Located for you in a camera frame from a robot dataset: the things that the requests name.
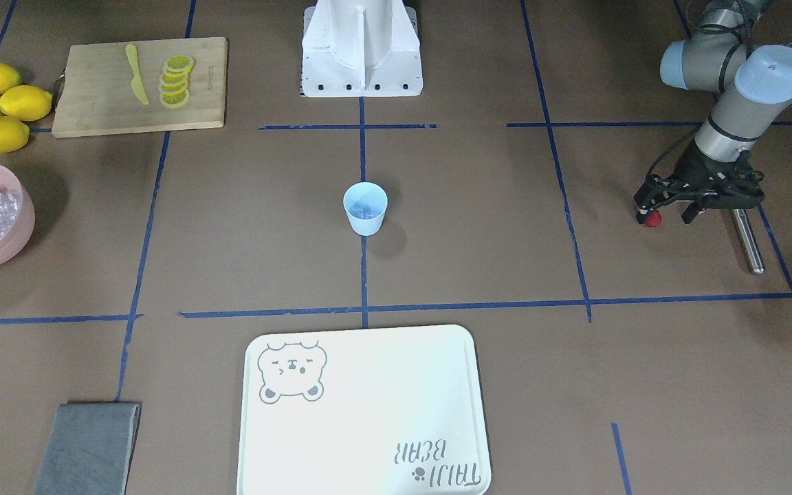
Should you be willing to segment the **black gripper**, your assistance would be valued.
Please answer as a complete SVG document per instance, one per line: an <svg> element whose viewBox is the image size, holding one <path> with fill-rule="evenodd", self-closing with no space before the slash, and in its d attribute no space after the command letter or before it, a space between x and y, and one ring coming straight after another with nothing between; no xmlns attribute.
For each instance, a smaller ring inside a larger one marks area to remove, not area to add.
<svg viewBox="0 0 792 495"><path fill-rule="evenodd" d="M697 192L692 189L704 189ZM754 182L750 151L738 149L734 159L720 161L708 156L695 141L682 151L674 169L674 179L647 175L634 194L636 222L644 225L651 211L676 201L690 201L681 214L684 223L691 223L705 210L747 210L766 198Z"/></svg>

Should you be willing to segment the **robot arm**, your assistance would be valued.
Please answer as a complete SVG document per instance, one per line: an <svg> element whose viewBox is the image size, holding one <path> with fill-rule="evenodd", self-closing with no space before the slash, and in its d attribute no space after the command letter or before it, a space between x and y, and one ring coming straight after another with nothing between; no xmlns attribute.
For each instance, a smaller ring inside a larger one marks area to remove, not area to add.
<svg viewBox="0 0 792 495"><path fill-rule="evenodd" d="M660 77L670 87L716 94L710 114L679 138L684 147L673 171L648 169L634 195L636 221L653 228L659 210L684 201L681 217L691 223L702 211L747 210L765 194L750 153L776 118L792 107L792 42L756 46L754 25L768 1L713 1L690 38L670 44Z"/></svg>

